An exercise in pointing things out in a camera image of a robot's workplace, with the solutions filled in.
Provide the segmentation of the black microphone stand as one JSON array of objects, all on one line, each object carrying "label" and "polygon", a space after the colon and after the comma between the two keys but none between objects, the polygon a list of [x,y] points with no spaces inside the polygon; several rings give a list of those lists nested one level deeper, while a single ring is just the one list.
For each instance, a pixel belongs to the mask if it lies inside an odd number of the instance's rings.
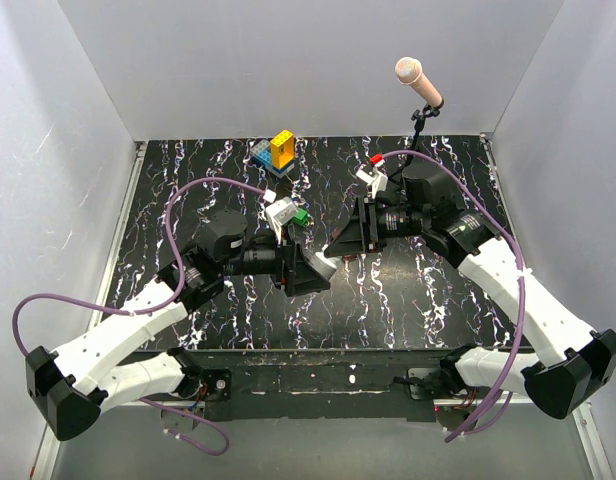
[{"label": "black microphone stand", "polygon": [[[441,103],[437,107],[433,107],[429,104],[426,104],[421,110],[417,109],[413,112],[411,116],[411,120],[414,122],[413,129],[414,135],[411,142],[411,149],[419,152],[420,149],[418,147],[418,142],[422,131],[425,128],[426,121],[429,118],[436,118],[440,115],[440,110],[443,107],[443,103]],[[403,170],[410,166],[413,162],[414,156],[407,155],[406,160],[402,165],[400,165],[393,173],[388,176],[388,180],[390,183],[399,184],[402,180]]]}]

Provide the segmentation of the white vitamin pill bottle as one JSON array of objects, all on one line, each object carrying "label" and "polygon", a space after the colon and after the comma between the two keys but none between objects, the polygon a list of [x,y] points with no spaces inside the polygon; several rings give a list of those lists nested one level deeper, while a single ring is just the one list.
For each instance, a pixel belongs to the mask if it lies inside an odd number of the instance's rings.
[{"label": "white vitamin pill bottle", "polygon": [[314,252],[309,255],[308,264],[325,281],[329,281],[340,267],[340,259],[326,258],[322,251]]}]

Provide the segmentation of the pink microphone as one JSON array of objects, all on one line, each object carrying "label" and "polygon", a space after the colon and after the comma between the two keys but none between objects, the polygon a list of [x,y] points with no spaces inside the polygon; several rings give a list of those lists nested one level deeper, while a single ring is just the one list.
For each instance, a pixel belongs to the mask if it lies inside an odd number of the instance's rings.
[{"label": "pink microphone", "polygon": [[432,108],[442,108],[444,99],[423,71],[421,62],[402,57],[396,62],[395,74],[402,85],[409,86]]}]

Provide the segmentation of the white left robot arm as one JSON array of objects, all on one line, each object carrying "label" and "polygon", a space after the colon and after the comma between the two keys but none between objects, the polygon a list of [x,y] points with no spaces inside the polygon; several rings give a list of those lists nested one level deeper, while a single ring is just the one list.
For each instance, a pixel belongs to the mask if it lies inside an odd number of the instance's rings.
[{"label": "white left robot arm", "polygon": [[181,400],[214,382],[229,381],[227,371],[206,371],[185,353],[171,348],[148,360],[126,358],[162,330],[186,319],[219,295],[227,275],[268,275],[289,296],[321,292],[337,270],[322,253],[306,252],[287,229],[264,229],[246,237],[248,222],[223,210],[182,251],[183,264],[171,263],[126,307],[53,351],[39,346],[25,358],[27,390],[60,441],[75,438],[98,417],[119,405],[166,394]]}]

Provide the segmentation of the yellow blue toy brick stack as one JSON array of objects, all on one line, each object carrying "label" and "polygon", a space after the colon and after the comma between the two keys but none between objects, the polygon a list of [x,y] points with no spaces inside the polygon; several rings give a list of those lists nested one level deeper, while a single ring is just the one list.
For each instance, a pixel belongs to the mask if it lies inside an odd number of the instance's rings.
[{"label": "yellow blue toy brick stack", "polygon": [[289,130],[282,130],[271,140],[260,140],[250,154],[255,164],[281,178],[294,168],[295,136]]}]

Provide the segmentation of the green blue toy brick cluster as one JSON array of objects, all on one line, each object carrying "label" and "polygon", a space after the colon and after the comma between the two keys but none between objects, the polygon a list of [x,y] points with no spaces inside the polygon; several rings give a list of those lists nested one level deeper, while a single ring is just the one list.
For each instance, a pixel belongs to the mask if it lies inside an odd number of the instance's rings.
[{"label": "green blue toy brick cluster", "polygon": [[297,225],[299,227],[305,227],[310,221],[308,212],[299,207],[295,202],[290,203],[290,219],[288,224]]}]

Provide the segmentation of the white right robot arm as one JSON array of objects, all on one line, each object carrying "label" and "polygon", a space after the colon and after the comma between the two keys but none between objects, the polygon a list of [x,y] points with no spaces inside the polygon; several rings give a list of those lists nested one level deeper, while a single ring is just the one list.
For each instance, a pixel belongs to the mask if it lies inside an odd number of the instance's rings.
[{"label": "white right robot arm", "polygon": [[357,170],[368,192],[357,199],[325,256],[378,253],[390,239],[419,237],[478,285],[533,348],[524,354],[460,347],[419,387],[457,398],[474,388],[498,387],[563,419],[608,382],[616,367],[613,330],[595,330],[519,267],[501,230],[481,211],[461,206],[457,182],[440,166],[411,164],[395,188],[381,170],[383,163],[376,156]]}]

